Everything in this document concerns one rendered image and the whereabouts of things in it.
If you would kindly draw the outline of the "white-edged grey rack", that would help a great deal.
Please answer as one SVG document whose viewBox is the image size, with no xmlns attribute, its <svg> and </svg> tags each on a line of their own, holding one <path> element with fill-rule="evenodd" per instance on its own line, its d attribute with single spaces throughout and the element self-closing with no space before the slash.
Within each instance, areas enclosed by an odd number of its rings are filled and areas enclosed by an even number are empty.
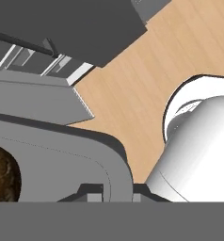
<svg viewBox="0 0 224 241">
<path fill-rule="evenodd" d="M 53 58 L 34 50 L 11 44 L 0 54 L 0 71 L 34 73 L 40 77 L 66 79 L 73 86 L 94 69 L 92 64 L 59 54 Z"/>
</svg>

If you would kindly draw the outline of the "white rounded cylinder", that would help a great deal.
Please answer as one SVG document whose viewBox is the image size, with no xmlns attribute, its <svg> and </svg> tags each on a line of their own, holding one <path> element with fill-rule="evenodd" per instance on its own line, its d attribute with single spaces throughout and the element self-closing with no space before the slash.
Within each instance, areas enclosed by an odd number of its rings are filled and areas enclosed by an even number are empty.
<svg viewBox="0 0 224 241">
<path fill-rule="evenodd" d="M 150 191 L 169 201 L 224 202 L 224 76 L 182 82 L 168 99 L 162 133 Z"/>
</svg>

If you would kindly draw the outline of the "brown lumpy food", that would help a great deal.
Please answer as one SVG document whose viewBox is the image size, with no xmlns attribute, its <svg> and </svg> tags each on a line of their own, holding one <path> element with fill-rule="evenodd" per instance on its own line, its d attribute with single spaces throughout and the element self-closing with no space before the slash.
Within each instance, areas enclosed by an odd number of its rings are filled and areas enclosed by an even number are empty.
<svg viewBox="0 0 224 241">
<path fill-rule="evenodd" d="M 0 202 L 15 202 L 20 198 L 22 176 L 15 158 L 0 147 Z"/>
</svg>

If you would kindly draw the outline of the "grey cabinet panel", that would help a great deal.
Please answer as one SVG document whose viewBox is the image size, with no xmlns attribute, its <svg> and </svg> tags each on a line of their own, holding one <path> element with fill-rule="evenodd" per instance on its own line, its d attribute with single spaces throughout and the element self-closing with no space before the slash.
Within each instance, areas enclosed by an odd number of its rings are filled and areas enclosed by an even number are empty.
<svg viewBox="0 0 224 241">
<path fill-rule="evenodd" d="M 94 118 L 66 79 L 6 70 L 0 71 L 0 114 L 62 125 Z"/>
</svg>

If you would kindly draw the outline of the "light grey panel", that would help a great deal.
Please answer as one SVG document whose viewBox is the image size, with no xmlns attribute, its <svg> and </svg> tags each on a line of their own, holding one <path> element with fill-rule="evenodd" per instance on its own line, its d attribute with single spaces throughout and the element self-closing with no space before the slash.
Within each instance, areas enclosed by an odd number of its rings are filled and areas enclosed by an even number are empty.
<svg viewBox="0 0 224 241">
<path fill-rule="evenodd" d="M 168 5 L 171 0 L 131 0 L 133 7 L 146 24 L 155 14 Z"/>
</svg>

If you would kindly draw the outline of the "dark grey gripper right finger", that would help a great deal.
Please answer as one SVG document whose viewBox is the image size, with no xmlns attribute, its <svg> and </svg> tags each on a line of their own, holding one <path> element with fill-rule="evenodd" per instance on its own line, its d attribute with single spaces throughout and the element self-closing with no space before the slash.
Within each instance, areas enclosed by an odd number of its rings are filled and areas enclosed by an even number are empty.
<svg viewBox="0 0 224 241">
<path fill-rule="evenodd" d="M 160 197 L 150 191 L 146 184 L 133 185 L 133 202 L 168 202 L 167 199 Z"/>
</svg>

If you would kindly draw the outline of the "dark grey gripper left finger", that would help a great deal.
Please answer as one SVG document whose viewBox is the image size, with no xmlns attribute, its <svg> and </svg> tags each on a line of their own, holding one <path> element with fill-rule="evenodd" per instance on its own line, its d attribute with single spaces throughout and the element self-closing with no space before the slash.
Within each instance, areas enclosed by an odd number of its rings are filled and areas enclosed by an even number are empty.
<svg viewBox="0 0 224 241">
<path fill-rule="evenodd" d="M 103 202 L 103 184 L 81 184 L 76 193 L 65 197 L 59 202 Z"/>
</svg>

